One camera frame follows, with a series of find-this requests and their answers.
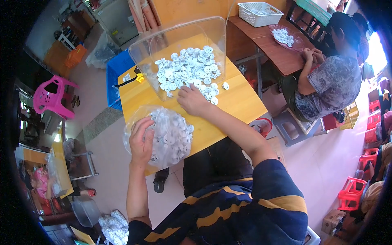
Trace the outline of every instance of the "dark hair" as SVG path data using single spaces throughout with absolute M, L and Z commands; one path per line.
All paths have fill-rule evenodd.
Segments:
M 340 29 L 342 29 L 345 34 L 345 40 L 350 44 L 350 46 L 358 51 L 361 33 L 350 16 L 342 12 L 333 13 L 327 25 L 327 32 L 330 33 L 332 29 L 335 31 L 337 36 L 341 35 Z
M 360 13 L 354 13 L 354 15 L 351 17 L 353 21 L 357 22 L 359 25 L 363 26 L 365 29 L 365 32 L 369 30 L 369 26 L 367 24 L 366 19 L 361 15 Z
M 26 172 L 23 177 L 22 168 L 19 168 L 19 176 L 22 179 L 23 183 L 26 185 L 27 189 L 33 190 L 33 186 L 31 185 L 31 178 L 30 175 Z

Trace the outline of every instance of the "pink shirt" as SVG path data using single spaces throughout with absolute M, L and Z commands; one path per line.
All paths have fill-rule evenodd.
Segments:
M 36 190 L 38 192 L 38 195 L 45 199 L 46 191 L 48 190 L 48 180 L 49 177 L 46 173 L 43 172 L 43 168 L 39 168 L 34 172 L 34 176 L 37 180 L 40 180 L 42 182 L 42 185 L 38 187 Z

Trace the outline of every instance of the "label sticker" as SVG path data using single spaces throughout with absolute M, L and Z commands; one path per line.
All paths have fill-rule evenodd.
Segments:
M 123 77 L 123 81 L 126 82 L 128 80 L 131 80 L 131 76 L 128 74 L 125 75 L 125 77 Z

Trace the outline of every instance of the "gray patterned shirt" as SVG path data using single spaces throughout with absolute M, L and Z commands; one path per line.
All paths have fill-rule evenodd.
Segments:
M 296 106 L 311 121 L 350 105 L 361 88 L 361 71 L 356 58 L 328 57 L 308 75 L 315 93 L 302 95 L 296 90 Z

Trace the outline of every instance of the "yellow plastic crate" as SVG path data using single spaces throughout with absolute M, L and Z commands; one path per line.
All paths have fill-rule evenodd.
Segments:
M 346 113 L 347 118 L 344 121 L 343 125 L 341 125 L 339 128 L 340 130 L 344 129 L 353 129 L 355 127 L 355 124 L 357 123 L 358 117 L 359 117 L 359 111 L 357 104 L 354 102 L 351 103 L 351 105 L 347 106 L 344 108 L 344 112 Z

